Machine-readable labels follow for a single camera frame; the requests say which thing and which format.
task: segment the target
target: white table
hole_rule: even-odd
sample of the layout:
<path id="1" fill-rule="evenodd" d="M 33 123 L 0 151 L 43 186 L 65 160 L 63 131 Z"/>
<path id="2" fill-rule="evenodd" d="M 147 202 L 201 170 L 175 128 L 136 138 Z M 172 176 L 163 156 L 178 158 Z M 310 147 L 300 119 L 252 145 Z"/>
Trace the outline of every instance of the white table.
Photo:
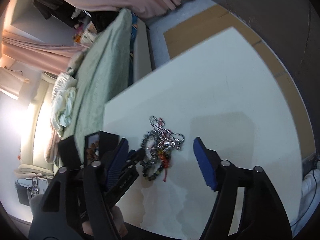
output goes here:
<path id="1" fill-rule="evenodd" d="M 199 239 L 217 193 L 206 186 L 194 156 L 197 136 L 238 167 L 262 166 L 289 220 L 297 217 L 302 170 L 295 125 L 269 69 L 235 29 L 202 42 L 108 102 L 103 129 L 138 149 L 151 115 L 186 140 L 172 153 L 167 182 L 164 174 L 153 182 L 139 176 L 118 202 L 126 222 Z M 230 233 L 237 231 L 242 199 L 240 189 Z"/>

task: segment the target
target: cream headboard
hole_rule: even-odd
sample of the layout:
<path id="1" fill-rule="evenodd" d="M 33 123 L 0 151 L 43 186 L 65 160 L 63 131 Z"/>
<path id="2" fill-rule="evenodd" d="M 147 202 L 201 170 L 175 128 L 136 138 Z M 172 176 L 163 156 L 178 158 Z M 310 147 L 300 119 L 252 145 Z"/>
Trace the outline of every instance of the cream headboard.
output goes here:
<path id="1" fill-rule="evenodd" d="M 51 133 L 51 95 L 55 79 L 42 73 L 36 96 L 29 104 L 21 137 L 21 164 L 53 170 L 44 159 L 44 141 Z"/>

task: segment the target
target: metal screw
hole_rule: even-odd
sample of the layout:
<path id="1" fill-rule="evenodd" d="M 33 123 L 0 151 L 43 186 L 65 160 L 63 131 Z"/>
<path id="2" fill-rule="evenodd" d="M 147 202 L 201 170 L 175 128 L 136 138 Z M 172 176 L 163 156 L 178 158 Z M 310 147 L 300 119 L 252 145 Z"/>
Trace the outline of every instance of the metal screw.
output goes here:
<path id="1" fill-rule="evenodd" d="M 61 167 L 60 169 L 59 169 L 59 173 L 65 173 L 67 171 L 67 167 Z"/>
<path id="2" fill-rule="evenodd" d="M 221 165 L 224 166 L 224 167 L 228 167 L 228 166 L 230 166 L 230 164 L 231 164 L 230 161 L 227 161 L 227 160 L 221 161 Z"/>
<path id="3" fill-rule="evenodd" d="M 99 167 L 101 165 L 101 161 L 94 161 L 91 163 L 92 167 Z"/>
<path id="4" fill-rule="evenodd" d="M 256 170 L 256 172 L 263 172 L 263 168 L 260 166 L 255 166 L 254 169 Z"/>

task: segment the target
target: green blanket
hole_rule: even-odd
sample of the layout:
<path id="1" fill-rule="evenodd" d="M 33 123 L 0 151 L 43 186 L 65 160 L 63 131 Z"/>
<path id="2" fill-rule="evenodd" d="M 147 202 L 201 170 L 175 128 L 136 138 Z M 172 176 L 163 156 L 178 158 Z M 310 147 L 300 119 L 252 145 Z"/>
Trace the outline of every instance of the green blanket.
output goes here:
<path id="1" fill-rule="evenodd" d="M 75 135 L 81 162 L 84 137 L 102 129 L 105 103 L 128 87 L 131 28 L 131 12 L 122 9 L 91 46 L 76 74 L 72 122 L 63 138 Z"/>

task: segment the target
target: black cable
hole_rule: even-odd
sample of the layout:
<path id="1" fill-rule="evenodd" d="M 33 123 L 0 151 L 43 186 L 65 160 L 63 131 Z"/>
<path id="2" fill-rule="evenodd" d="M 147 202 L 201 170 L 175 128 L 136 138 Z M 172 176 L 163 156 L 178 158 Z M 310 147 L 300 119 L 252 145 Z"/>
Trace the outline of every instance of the black cable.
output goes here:
<path id="1" fill-rule="evenodd" d="M 317 180 L 316 180 L 316 177 L 315 177 L 315 170 L 313 170 L 312 176 L 313 176 L 313 178 L 315 179 L 315 182 L 316 182 L 316 189 L 315 189 L 315 193 L 314 193 L 314 195 L 313 195 L 313 198 L 312 198 L 312 200 L 311 200 L 311 202 L 310 202 L 310 205 L 308 206 L 307 210 L 306 210 L 305 213 L 303 214 L 303 216 L 300 217 L 300 218 L 298 219 L 298 221 L 296 221 L 292 226 L 290 226 L 290 228 L 292 228 L 295 224 L 297 224 L 297 223 L 304 217 L 304 215 L 308 212 L 309 208 L 311 207 L 311 204 L 312 204 L 313 200 L 315 199 L 316 192 L 317 192 Z"/>
<path id="2" fill-rule="evenodd" d="M 12 70 L 12 69 L 7 69 L 7 68 L 5 68 L 6 70 L 10 70 L 10 71 L 14 71 L 14 72 L 21 72 L 22 74 L 22 76 L 23 76 L 23 72 L 21 71 L 21 70 Z"/>

